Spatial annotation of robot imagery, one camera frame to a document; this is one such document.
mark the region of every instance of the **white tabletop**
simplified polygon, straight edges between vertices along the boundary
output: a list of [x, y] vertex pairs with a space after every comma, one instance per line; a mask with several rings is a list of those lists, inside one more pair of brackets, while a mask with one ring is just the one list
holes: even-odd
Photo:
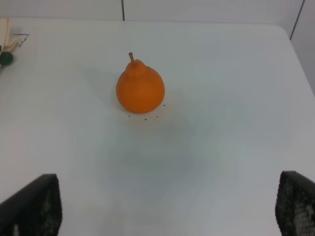
[[[315, 99], [272, 25], [13, 19], [0, 72], [0, 200], [57, 173], [62, 236], [273, 236], [282, 170], [315, 178]], [[163, 105], [124, 111], [128, 53]]]

